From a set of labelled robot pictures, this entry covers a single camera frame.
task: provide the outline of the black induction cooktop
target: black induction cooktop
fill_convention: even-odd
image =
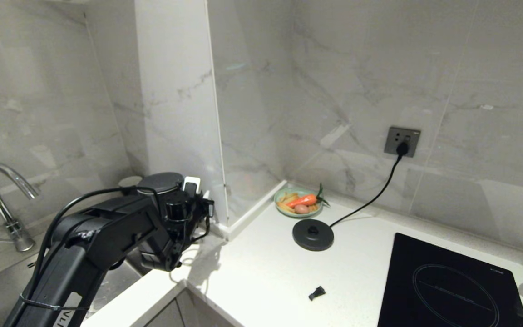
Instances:
[[[523,327],[511,271],[395,234],[378,327]]]

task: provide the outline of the white label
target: white label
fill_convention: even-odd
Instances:
[[[63,307],[69,307],[69,308],[75,308],[79,306],[80,301],[82,300],[82,297],[76,293],[72,292],[70,296],[68,296],[68,299],[64,303]],[[67,327],[70,325],[70,321],[74,317],[74,310],[62,310],[60,311],[60,314],[58,315],[58,318],[56,318],[56,322],[54,323],[54,327]]]

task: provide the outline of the egg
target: egg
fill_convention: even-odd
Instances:
[[[308,208],[308,206],[303,204],[299,204],[296,207],[294,207],[294,211],[296,211],[298,215],[305,215],[307,213],[310,213],[310,209]]]

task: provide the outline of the countertop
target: countertop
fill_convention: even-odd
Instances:
[[[359,204],[329,201],[316,219],[332,223]],[[188,287],[236,326],[375,327],[396,232],[509,269],[523,303],[522,251],[371,207],[333,228],[331,248],[311,252],[292,239],[298,220],[265,206],[231,242],[208,236],[182,267],[151,271],[83,326],[143,326]],[[311,302],[318,286],[326,295]]]

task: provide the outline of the electrical outlet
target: electrical outlet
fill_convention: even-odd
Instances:
[[[399,144],[406,142],[409,145],[409,151],[405,157],[412,158],[415,155],[415,149],[421,136],[420,130],[389,128],[389,135],[386,137],[385,153],[397,154]]]

